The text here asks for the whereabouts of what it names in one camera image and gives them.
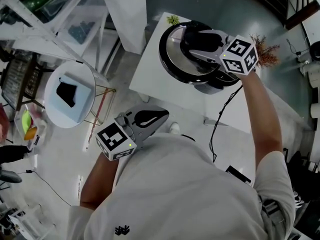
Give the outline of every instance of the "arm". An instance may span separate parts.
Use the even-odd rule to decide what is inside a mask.
[[[81,191],[80,206],[95,210],[112,192],[119,160],[101,153]]]
[[[282,136],[279,119],[267,90],[257,74],[252,71],[240,76],[251,122],[255,146],[255,168],[272,151],[282,152]]]
[[[286,239],[295,220],[295,200],[281,153],[282,136],[277,112],[254,71],[248,76],[240,76],[240,79],[255,146],[256,174],[253,187],[262,202],[261,217],[270,239]]]

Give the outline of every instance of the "person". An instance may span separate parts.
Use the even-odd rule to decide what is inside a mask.
[[[26,146],[22,145],[0,146],[0,165],[28,158],[31,152]]]
[[[100,154],[80,205],[70,208],[67,239],[285,239],[295,201],[279,119],[257,74],[240,79],[255,146],[253,187],[217,169],[193,140],[154,134],[124,164]]]

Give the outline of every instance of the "black cable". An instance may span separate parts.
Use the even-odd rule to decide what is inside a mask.
[[[224,113],[224,110],[226,108],[226,106],[232,101],[232,99],[237,95],[237,93],[241,90],[243,86],[241,85],[234,93],[232,93],[229,97],[229,99],[226,101],[226,103],[223,105],[223,108],[222,110],[219,112],[219,117],[218,117],[218,120],[215,122],[215,125],[214,125],[214,128],[213,128],[213,132],[212,132],[212,135],[211,135],[211,139],[210,139],[210,142],[209,142],[209,148],[210,148],[210,151],[212,152],[213,154],[213,162],[216,161],[216,158],[217,158],[217,154],[214,152],[214,145],[213,145],[213,138],[214,138],[214,134],[216,132],[216,129],[217,129],[217,126],[218,126],[218,123],[219,123],[219,120],[222,116],[222,114]]]
[[[51,189],[52,191],[62,200],[64,201],[68,206],[71,206],[71,204],[69,204],[68,202],[66,202],[53,188],[52,186],[50,186],[50,184],[48,182],[46,182],[43,178],[40,177],[40,175],[36,172],[36,171],[33,171],[33,170],[26,170],[24,172],[20,172],[20,173],[17,173],[17,174],[31,174],[31,173],[35,173],[41,180],[43,180]]]
[[[289,39],[286,39],[286,41],[287,41],[288,44],[289,44],[289,47],[290,47],[291,52],[292,52],[294,55],[296,55],[296,56],[301,55],[301,53],[303,53],[303,52],[305,52],[305,51],[307,51],[307,50],[310,49],[310,48],[308,48],[308,49],[305,49],[305,50],[302,50],[302,51],[297,51],[296,48],[290,43]]]

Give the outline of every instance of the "shirt logo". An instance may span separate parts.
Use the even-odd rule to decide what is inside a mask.
[[[114,233],[117,235],[117,236],[120,236],[120,235],[126,235],[130,232],[130,228],[129,226],[125,225],[124,227],[122,226],[119,226],[119,227],[116,227],[115,228],[115,231]]]

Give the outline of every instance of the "white t-shirt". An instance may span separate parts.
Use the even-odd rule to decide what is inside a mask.
[[[95,210],[72,206],[68,240],[266,240],[260,196],[279,205],[285,231],[295,219],[281,152],[265,156],[254,187],[217,169],[192,140],[158,134],[118,168],[116,187]]]

